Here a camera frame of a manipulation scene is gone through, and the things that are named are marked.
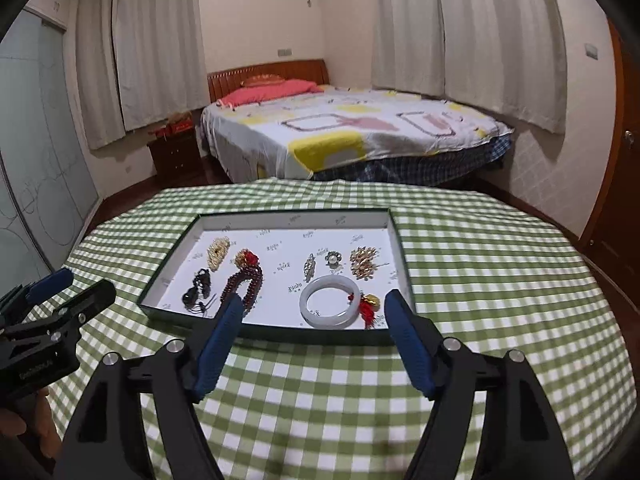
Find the person left hand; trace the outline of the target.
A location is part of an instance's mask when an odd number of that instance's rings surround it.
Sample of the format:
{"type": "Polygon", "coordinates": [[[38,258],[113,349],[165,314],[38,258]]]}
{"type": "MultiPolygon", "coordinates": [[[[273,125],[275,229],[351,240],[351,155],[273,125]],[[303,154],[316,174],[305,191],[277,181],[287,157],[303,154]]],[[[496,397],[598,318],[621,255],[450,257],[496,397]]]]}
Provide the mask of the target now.
{"type": "Polygon", "coordinates": [[[32,429],[39,438],[40,451],[45,458],[57,458],[62,441],[56,430],[48,396],[50,389],[42,388],[35,393],[32,421],[25,422],[16,411],[2,408],[1,433],[6,437],[17,437],[32,429]]]}

